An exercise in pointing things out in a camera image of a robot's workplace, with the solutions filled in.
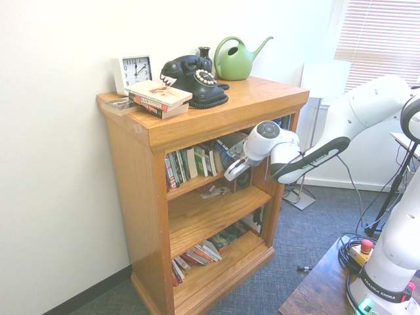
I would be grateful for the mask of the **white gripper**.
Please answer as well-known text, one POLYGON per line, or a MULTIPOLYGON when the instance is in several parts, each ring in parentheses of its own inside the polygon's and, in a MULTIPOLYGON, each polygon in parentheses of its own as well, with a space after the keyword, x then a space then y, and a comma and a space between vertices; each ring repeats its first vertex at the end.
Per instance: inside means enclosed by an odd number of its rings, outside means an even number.
POLYGON ((232 181, 250 168, 250 159, 241 158, 232 163, 224 173, 224 177, 228 181, 232 181))

